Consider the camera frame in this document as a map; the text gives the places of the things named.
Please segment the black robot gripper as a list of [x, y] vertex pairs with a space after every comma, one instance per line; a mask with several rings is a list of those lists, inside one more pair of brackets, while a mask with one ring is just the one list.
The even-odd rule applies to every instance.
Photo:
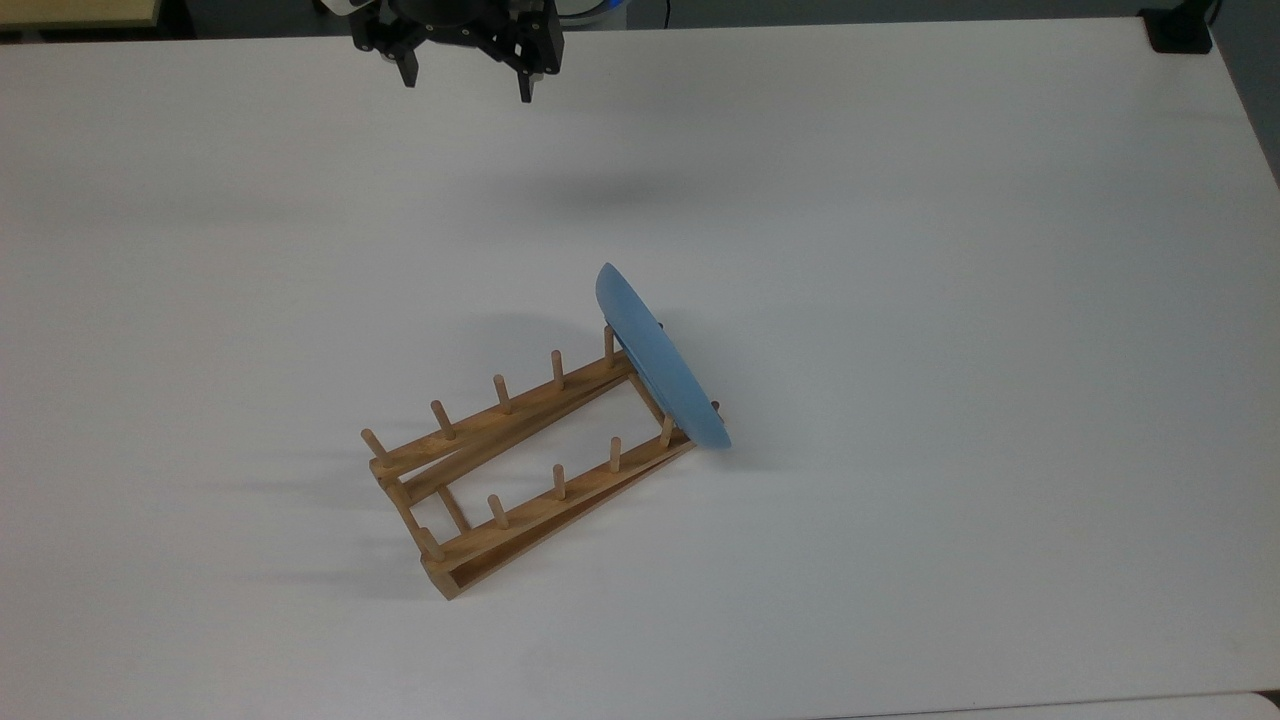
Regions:
[[352, 1], [349, 35], [360, 51], [394, 64], [406, 88], [417, 86], [421, 45], [474, 47], [517, 73], [524, 104], [539, 74], [559, 74], [564, 54], [553, 1]]

